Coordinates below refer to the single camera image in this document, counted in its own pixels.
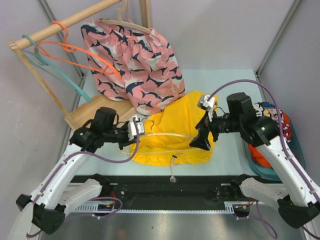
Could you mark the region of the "yellow hanger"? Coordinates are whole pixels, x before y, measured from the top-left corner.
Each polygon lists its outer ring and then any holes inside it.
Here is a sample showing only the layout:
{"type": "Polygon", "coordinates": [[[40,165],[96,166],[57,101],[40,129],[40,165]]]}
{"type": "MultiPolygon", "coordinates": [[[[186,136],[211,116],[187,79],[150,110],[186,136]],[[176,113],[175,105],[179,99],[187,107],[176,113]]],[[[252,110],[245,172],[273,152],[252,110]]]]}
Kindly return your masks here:
{"type": "Polygon", "coordinates": [[[155,136],[177,137],[177,138],[184,138],[189,140],[192,140],[194,138],[193,136],[190,136],[190,135],[174,133],[174,132],[154,132],[152,130],[154,126],[154,121],[150,117],[144,117],[141,119],[142,123],[144,123],[145,120],[150,120],[152,122],[152,126],[150,127],[151,133],[145,133],[144,135],[142,135],[142,138],[155,137],[155,136]]]}

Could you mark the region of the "yellow shorts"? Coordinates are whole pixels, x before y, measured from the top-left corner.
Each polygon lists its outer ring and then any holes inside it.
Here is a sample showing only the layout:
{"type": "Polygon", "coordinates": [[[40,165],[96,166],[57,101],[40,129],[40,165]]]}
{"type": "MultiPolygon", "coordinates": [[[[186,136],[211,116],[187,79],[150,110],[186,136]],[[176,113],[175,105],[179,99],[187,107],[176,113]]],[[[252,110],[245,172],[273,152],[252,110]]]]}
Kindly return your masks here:
{"type": "MultiPolygon", "coordinates": [[[[198,134],[196,125],[205,114],[205,111],[197,106],[202,95],[203,93],[197,90],[192,91],[167,106],[164,111],[151,115],[149,118],[154,121],[152,130],[155,133],[177,133],[195,138],[198,134]]],[[[152,132],[151,120],[144,121],[146,134],[152,132]]],[[[176,183],[175,166],[198,165],[211,160],[215,146],[212,136],[208,137],[210,150],[190,147],[191,141],[192,139],[172,136],[141,137],[133,161],[146,166],[170,167],[170,182],[176,183]]]]}

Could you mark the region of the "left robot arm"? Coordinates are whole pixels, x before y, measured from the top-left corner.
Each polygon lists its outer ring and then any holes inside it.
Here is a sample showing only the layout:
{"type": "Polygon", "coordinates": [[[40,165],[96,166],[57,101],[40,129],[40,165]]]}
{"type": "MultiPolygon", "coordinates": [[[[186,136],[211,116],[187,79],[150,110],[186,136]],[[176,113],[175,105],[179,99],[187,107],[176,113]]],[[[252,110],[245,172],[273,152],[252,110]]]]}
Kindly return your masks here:
{"type": "Polygon", "coordinates": [[[144,125],[137,115],[118,126],[114,120],[117,112],[109,107],[99,108],[93,119],[73,132],[69,140],[70,149],[66,149],[59,161],[30,194],[21,194],[16,205],[20,215],[14,223],[9,239],[26,240],[37,236],[29,233],[29,225],[39,228],[39,233],[51,235],[64,223],[67,216],[88,201],[108,199],[120,203],[112,194],[110,180],[100,174],[90,176],[84,183],[69,192],[67,186],[77,171],[95,157],[104,162],[123,164],[124,160],[111,160],[95,152],[105,143],[117,143],[120,149],[131,144],[139,144],[144,134],[144,125]]]}

